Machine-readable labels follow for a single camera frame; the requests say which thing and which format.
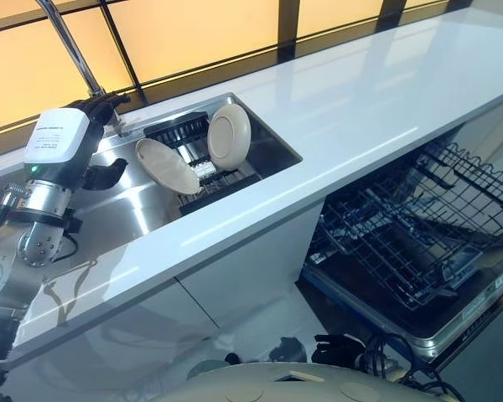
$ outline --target beige plate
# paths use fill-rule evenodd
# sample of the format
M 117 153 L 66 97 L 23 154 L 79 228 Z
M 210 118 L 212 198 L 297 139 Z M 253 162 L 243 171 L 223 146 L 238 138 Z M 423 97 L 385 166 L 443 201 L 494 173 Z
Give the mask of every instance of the beige plate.
M 237 169 L 250 149 L 251 128 L 250 119 L 242 106 L 222 106 L 212 117 L 207 134 L 210 160 L 218 168 Z
M 170 147 L 144 138 L 136 144 L 136 155 L 148 175 L 158 184 L 181 194 L 195 194 L 200 180 L 194 170 Z

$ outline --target open dishwasher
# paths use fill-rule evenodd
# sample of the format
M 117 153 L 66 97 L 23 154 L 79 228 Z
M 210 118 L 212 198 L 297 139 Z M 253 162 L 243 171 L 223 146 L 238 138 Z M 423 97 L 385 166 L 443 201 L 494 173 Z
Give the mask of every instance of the open dishwasher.
M 303 268 L 433 363 L 503 297 L 503 172 L 453 142 L 461 128 L 332 193 Z

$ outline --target black object on floor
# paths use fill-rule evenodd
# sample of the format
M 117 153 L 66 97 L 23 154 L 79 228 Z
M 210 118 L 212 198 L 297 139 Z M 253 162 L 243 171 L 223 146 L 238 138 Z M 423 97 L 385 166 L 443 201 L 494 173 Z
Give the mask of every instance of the black object on floor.
M 308 355 L 303 344 L 297 338 L 282 338 L 281 344 L 274 348 L 268 357 L 273 362 L 307 363 Z
M 241 364 L 241 358 L 239 358 L 235 353 L 229 353 L 224 360 L 229 363 L 231 366 L 235 366 L 237 364 Z
M 317 350 L 311 356 L 313 363 L 353 369 L 358 356 L 365 352 L 362 343 L 345 335 L 315 335 Z

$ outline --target cable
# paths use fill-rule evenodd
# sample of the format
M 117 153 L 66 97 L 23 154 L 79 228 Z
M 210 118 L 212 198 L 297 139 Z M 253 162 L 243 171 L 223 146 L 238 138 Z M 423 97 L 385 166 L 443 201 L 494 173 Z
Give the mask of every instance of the cable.
M 379 377 L 376 365 L 378 363 L 378 355 L 380 355 L 380 366 L 381 366 L 380 376 L 383 379 L 386 379 L 386 362 L 385 362 L 384 347 L 386 346 L 387 341 L 392 339 L 396 339 L 404 345 L 404 347 L 408 352 L 408 360 L 410 362 L 410 368 L 404 374 L 404 376 L 402 376 L 402 378 L 398 380 L 399 384 L 406 385 L 410 388 L 419 389 L 422 392 L 426 392 L 432 388 L 441 388 L 444 394 L 451 393 L 456 399 L 459 400 L 459 402 L 465 402 L 465 399 L 462 396 L 462 394 L 455 387 L 453 387 L 453 385 L 443 381 L 438 371 L 436 371 L 435 368 L 433 368 L 430 365 L 427 365 L 426 367 L 423 368 L 415 368 L 416 357 L 415 353 L 413 352 L 412 346 L 410 345 L 410 343 L 408 343 L 408 341 L 404 337 L 402 337 L 397 333 L 392 332 L 380 333 L 371 338 L 371 340 L 367 343 L 367 348 L 363 354 L 363 359 L 364 362 L 366 362 L 369 353 L 371 354 L 372 373 L 375 377 Z M 417 371 L 421 371 L 425 373 L 428 377 L 435 378 L 436 380 L 424 385 L 420 385 L 417 382 L 412 381 L 412 376 Z
M 466 402 L 466 399 L 462 396 L 462 394 L 451 384 L 446 383 L 444 381 L 433 381 L 431 383 L 425 384 L 423 387 L 421 387 L 419 390 L 422 392 L 427 392 L 430 389 L 433 388 L 445 388 L 453 394 L 453 396 L 459 400 L 459 402 Z
M 70 234 L 68 234 L 67 232 L 64 232 L 64 237 L 73 244 L 75 249 L 72 250 L 69 254 L 62 255 L 61 257 L 56 258 L 53 262 L 58 262 L 58 261 L 62 261 L 64 259 L 66 259 L 66 258 L 69 258 L 72 255 L 76 254 L 76 251 L 78 251 L 78 242 L 75 240 L 75 238 L 73 236 L 71 236 Z

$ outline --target dish rack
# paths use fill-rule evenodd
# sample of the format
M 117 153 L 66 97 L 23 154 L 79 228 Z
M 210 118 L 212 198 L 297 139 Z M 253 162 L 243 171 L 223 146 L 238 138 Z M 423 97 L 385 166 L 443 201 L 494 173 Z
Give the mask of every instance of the dish rack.
M 309 260 L 352 255 L 410 310 L 455 296 L 503 247 L 503 172 L 443 140 L 331 196 Z
M 182 215 L 190 214 L 261 179 L 248 161 L 230 172 L 218 169 L 210 161 L 208 130 L 209 116 L 203 111 L 191 112 L 143 130 L 146 138 L 174 149 L 200 178 L 198 193 L 177 196 Z

